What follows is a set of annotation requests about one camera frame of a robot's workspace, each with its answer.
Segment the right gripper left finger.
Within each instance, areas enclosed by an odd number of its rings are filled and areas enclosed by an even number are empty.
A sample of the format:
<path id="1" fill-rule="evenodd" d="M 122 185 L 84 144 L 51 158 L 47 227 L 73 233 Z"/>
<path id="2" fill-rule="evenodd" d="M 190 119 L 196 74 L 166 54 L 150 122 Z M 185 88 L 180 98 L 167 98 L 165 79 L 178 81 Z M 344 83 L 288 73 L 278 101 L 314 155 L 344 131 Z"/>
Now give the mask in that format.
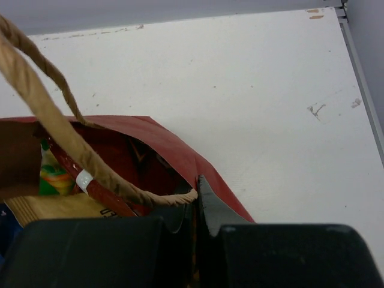
<path id="1" fill-rule="evenodd" d="M 187 208 L 144 217 L 39 220 L 8 250 L 2 287 L 186 287 L 191 277 Z"/>

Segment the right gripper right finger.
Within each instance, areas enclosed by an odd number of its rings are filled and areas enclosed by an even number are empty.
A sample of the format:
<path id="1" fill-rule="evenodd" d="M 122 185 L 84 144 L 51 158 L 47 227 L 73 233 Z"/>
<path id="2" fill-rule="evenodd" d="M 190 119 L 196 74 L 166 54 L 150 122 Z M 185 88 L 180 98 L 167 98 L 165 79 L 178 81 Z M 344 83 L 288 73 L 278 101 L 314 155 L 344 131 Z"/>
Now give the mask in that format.
<path id="1" fill-rule="evenodd" d="M 382 287 L 360 234 L 342 224 L 253 224 L 197 181 L 202 287 Z"/>

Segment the green yellow snack packet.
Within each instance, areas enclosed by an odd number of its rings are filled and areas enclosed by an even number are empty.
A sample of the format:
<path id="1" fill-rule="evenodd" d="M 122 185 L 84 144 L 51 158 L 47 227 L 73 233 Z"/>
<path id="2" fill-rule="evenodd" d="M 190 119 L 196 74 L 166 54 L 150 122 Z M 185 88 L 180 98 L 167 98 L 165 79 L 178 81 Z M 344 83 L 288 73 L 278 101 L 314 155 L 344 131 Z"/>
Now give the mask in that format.
<path id="1" fill-rule="evenodd" d="M 46 140 L 41 145 L 41 166 L 39 195 L 69 195 L 74 188 L 74 181 L 52 154 Z"/>

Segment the red brown paper bag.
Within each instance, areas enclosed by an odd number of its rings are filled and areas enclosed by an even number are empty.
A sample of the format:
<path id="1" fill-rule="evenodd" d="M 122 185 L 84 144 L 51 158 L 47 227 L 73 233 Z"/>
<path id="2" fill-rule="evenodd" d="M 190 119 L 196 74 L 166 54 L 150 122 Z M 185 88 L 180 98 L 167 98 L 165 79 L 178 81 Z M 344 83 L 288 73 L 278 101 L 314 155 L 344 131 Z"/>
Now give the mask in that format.
<path id="1" fill-rule="evenodd" d="M 95 148 L 75 131 L 21 53 L 29 56 L 56 83 L 75 118 L 82 125 L 97 129 Z M 38 143 L 33 136 L 21 135 L 22 129 L 31 131 L 33 128 L 48 132 L 64 152 L 94 177 L 99 186 L 121 196 L 124 202 L 152 208 L 160 204 L 191 203 L 197 198 L 195 192 L 188 192 L 186 196 L 158 196 L 134 185 L 128 175 L 133 171 L 133 162 L 126 140 L 82 116 L 64 75 L 5 17 L 1 17 L 1 74 L 38 121 L 31 125 L 20 122 L 1 124 L 1 198 L 37 191 Z"/>

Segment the tan chips bag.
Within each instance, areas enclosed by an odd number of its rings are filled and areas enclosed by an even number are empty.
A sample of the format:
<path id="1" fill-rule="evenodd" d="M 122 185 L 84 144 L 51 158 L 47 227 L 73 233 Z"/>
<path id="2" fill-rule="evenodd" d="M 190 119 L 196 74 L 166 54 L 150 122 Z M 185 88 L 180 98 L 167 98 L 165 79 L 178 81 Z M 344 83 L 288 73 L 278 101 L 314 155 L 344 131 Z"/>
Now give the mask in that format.
<path id="1" fill-rule="evenodd" d="M 118 214 L 85 193 L 70 196 L 20 196 L 5 204 L 22 227 L 37 220 L 68 218 L 116 218 Z"/>

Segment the blue Doritos bag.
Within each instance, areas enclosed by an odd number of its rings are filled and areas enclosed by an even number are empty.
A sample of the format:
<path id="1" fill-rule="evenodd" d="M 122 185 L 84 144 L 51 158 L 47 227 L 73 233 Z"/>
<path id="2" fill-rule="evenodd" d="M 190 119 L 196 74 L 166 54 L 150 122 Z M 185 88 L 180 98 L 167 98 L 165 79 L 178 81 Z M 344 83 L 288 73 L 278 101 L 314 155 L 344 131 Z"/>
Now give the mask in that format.
<path id="1" fill-rule="evenodd" d="M 5 203 L 1 203 L 1 226 L 0 226 L 0 241 L 1 241 L 1 263 L 4 261 L 5 254 L 13 243 L 16 236 L 23 230 L 23 227 L 16 220 L 12 211 Z"/>

